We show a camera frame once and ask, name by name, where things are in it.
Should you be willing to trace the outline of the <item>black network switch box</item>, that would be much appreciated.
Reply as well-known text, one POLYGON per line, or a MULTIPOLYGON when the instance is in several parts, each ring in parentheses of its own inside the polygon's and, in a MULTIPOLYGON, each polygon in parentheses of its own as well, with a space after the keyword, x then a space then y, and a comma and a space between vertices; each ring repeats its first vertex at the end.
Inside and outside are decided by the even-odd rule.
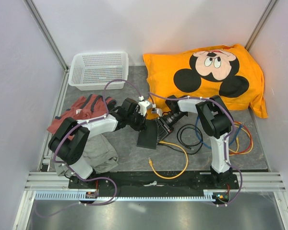
POLYGON ((156 120, 146 120, 146 129, 139 132, 137 147, 155 150, 158 138, 156 120))

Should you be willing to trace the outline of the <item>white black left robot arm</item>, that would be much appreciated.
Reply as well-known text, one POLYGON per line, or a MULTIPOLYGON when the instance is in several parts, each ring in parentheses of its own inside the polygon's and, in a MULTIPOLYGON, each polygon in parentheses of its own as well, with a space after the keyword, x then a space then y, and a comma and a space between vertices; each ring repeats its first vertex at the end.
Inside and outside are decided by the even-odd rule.
POLYGON ((96 177, 92 174, 93 168, 83 157, 84 147, 89 138, 106 133, 114 132, 130 126, 135 131, 145 129, 147 111, 152 103, 144 100, 141 96, 137 102, 126 98, 121 106, 104 115, 85 120, 75 120, 67 117, 63 120, 55 134, 48 143, 48 148, 61 159, 77 177, 84 188, 92 188, 96 183, 96 177))

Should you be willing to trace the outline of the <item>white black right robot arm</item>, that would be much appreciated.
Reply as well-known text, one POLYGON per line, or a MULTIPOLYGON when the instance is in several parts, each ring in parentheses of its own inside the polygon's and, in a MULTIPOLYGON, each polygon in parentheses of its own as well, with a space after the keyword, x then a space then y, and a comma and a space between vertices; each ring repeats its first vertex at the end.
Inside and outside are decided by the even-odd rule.
POLYGON ((159 139, 162 140, 173 131, 173 125, 188 113, 198 115, 204 132, 209 136, 212 149, 210 183, 214 188, 222 188, 232 176, 229 161, 229 134, 233 118, 220 96, 195 98, 174 95, 166 100, 169 113, 156 119, 159 139))

